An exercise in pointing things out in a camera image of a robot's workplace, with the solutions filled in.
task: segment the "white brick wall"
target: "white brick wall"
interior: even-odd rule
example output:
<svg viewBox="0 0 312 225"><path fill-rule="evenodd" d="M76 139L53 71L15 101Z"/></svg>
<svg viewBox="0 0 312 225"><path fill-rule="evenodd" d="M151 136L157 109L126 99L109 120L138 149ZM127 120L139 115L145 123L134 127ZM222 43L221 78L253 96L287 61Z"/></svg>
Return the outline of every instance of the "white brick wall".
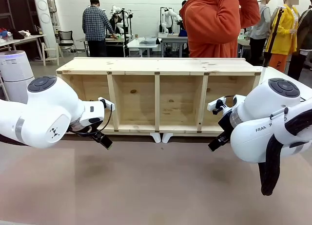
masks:
<svg viewBox="0 0 312 225"><path fill-rule="evenodd" d="M78 40L84 37L81 24L82 13L89 5L90 0L55 0L58 9L58 17L60 20L61 29L63 31L74 31L74 39ZM132 19L133 34L138 34L140 37L157 36L160 25L160 7L168 6L179 12L183 0L99 0L102 9L106 9L106 14L110 18L112 5L117 7L131 9L134 13ZM276 6L282 5L283 0L271 0L269 7L271 13ZM308 8L310 0L300 0L300 5L297 6L299 13L302 13Z"/></svg>

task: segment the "orange pants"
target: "orange pants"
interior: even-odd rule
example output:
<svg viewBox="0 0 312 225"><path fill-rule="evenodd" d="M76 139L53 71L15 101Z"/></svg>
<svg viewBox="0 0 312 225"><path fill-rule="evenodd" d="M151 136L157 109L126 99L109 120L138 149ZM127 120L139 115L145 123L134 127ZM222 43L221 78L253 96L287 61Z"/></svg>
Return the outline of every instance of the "orange pants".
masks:
<svg viewBox="0 0 312 225"><path fill-rule="evenodd" d="M269 66L279 70L280 72L285 72L286 60L287 55L272 54Z"/></svg>

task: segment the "black pants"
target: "black pants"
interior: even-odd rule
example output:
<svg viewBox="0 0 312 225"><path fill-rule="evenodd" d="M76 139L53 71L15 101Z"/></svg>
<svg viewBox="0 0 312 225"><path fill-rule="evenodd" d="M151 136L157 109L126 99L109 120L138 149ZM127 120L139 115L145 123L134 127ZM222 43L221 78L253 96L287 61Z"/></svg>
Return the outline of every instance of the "black pants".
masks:
<svg viewBox="0 0 312 225"><path fill-rule="evenodd" d="M251 53L252 53L252 56L250 58L250 63L253 66L259 66L259 65L262 64L259 61L260 61L260 58L262 56L262 52L263 52L263 47L264 47L265 41L266 41L266 38L264 38L264 39L253 39L253 38L250 38L250 43L249 44L250 44L250 50L251 50Z"/></svg>
<svg viewBox="0 0 312 225"><path fill-rule="evenodd" d="M301 54L292 55L291 63L289 64L288 76L295 80L299 80L300 74L303 68L304 61L306 61L307 56Z"/></svg>
<svg viewBox="0 0 312 225"><path fill-rule="evenodd" d="M88 41L90 57L107 57L105 41Z"/></svg>

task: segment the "person in orange hoodie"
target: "person in orange hoodie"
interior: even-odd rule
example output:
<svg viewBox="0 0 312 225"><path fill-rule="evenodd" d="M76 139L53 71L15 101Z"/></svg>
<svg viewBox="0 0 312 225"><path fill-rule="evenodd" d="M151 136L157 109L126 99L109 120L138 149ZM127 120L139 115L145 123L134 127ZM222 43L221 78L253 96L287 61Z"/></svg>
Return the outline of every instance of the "person in orange hoodie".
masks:
<svg viewBox="0 0 312 225"><path fill-rule="evenodd" d="M260 21L257 0L188 0L180 15L190 57L237 57L240 29Z"/></svg>

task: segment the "hand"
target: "hand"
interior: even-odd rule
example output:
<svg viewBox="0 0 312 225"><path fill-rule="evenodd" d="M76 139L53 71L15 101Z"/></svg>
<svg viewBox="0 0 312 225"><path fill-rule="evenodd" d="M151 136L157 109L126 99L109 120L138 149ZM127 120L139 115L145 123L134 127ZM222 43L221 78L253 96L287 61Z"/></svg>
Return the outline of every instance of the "hand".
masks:
<svg viewBox="0 0 312 225"><path fill-rule="evenodd" d="M296 29L290 29L289 32L290 32L291 34L296 34L296 33L297 33L297 30L296 30Z"/></svg>

